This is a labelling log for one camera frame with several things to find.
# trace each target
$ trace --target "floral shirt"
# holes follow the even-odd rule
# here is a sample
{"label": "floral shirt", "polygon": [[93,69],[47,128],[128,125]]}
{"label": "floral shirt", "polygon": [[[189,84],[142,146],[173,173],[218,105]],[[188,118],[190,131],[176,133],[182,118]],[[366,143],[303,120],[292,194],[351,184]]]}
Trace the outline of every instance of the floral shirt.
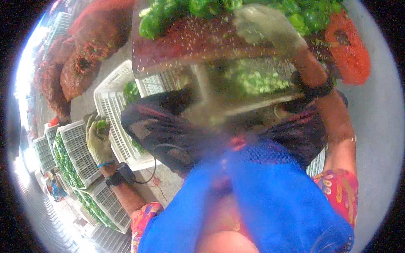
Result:
{"label": "floral shirt", "polygon": [[[354,228],[357,217],[358,194],[358,182],[356,176],[346,170],[338,169],[324,171],[312,177],[312,179],[325,194],[336,213],[344,217]],[[219,204],[218,208],[221,209],[221,212],[218,212],[221,213],[221,215],[214,216],[210,225],[203,229],[203,233],[211,233],[216,230],[232,230],[238,231],[250,238],[248,231],[241,220],[240,213],[237,211],[237,205],[234,202],[224,198],[224,201]],[[158,202],[152,202],[145,205],[134,218],[131,224],[131,253],[138,252],[139,242],[141,241],[141,237],[148,221],[162,211],[163,206],[161,204]],[[342,251],[348,252],[352,243],[352,241],[349,241],[345,246],[346,248],[343,248]]]}

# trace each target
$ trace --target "red floral sleeve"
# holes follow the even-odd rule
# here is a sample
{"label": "red floral sleeve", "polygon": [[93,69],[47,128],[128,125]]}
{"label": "red floral sleeve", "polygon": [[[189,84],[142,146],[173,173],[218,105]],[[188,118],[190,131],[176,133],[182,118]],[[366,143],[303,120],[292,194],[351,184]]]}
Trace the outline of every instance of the red floral sleeve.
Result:
{"label": "red floral sleeve", "polygon": [[354,228],[357,218],[357,177],[342,169],[327,170],[314,177],[333,209]]}
{"label": "red floral sleeve", "polygon": [[149,220],[155,217],[156,215],[160,214],[163,211],[163,206],[158,202],[152,202],[146,204],[142,207],[139,214],[133,219],[131,224],[132,230],[132,247],[131,253],[137,253],[139,242],[141,241],[141,237],[143,232],[145,231],[146,225],[148,224]]}

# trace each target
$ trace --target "blue cloth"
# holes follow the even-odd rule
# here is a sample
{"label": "blue cloth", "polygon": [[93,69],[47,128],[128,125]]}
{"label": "blue cloth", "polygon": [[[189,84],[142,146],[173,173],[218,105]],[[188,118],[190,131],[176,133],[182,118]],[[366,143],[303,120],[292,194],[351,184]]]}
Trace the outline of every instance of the blue cloth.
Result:
{"label": "blue cloth", "polygon": [[206,207],[215,199],[212,182],[221,174],[230,177],[260,252],[339,252],[353,241],[350,224],[287,150],[263,141],[197,165],[166,210],[149,221],[138,252],[195,252]]}
{"label": "blue cloth", "polygon": [[57,185],[56,185],[56,181],[55,181],[55,179],[52,181],[52,188],[53,188],[53,191],[52,191],[52,195],[54,195],[55,197],[59,197],[59,198],[64,198],[64,197],[66,197],[68,194],[65,192],[65,190],[63,190],[63,188],[62,187],[58,187]]}

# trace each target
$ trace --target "work glove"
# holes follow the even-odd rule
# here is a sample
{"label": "work glove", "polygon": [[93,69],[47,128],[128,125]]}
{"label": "work glove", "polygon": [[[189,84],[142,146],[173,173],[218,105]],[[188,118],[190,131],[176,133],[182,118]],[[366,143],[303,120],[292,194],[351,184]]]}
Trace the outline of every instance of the work glove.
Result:
{"label": "work glove", "polygon": [[108,134],[110,130],[110,123],[107,122],[102,129],[98,128],[102,125],[100,121],[105,120],[105,117],[97,115],[90,116],[86,126],[86,142],[87,148],[92,155],[97,165],[115,161],[115,156],[111,148]]}
{"label": "work glove", "polygon": [[233,25],[237,34],[250,44],[272,42],[277,53],[290,58],[307,43],[285,15],[276,9],[261,4],[249,4],[234,10]]}

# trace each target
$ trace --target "leg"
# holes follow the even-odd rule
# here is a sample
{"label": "leg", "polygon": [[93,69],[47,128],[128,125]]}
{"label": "leg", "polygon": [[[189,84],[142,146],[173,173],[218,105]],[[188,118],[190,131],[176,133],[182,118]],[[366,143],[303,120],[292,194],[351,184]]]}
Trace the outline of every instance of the leg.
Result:
{"label": "leg", "polygon": [[172,171],[187,174],[212,154],[220,138],[178,116],[191,99],[187,89],[142,98],[121,114],[124,130]]}
{"label": "leg", "polygon": [[[347,106],[345,95],[339,94]],[[327,144],[325,126],[315,106],[309,106],[303,113],[261,133],[259,138],[271,138],[282,144],[304,169]]]}

